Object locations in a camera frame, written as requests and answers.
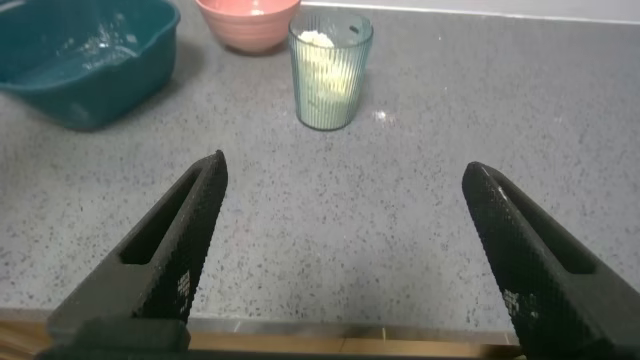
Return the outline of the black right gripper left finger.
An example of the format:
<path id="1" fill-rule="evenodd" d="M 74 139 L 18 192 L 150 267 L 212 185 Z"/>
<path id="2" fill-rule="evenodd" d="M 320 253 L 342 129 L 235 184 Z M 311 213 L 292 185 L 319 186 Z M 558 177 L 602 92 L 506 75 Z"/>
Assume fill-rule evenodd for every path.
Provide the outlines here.
<path id="1" fill-rule="evenodd" d="M 68 343 L 99 318 L 188 321 L 228 184 L 220 150 L 193 163 L 47 320 Z"/>

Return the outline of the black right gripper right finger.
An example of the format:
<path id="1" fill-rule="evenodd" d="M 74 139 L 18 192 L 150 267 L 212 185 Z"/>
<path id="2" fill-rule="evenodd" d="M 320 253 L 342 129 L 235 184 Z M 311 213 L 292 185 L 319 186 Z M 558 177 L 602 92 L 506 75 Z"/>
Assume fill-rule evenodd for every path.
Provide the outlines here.
<path id="1" fill-rule="evenodd" d="M 638 291 L 498 170 L 462 190 L 526 358 L 638 358 Z"/>

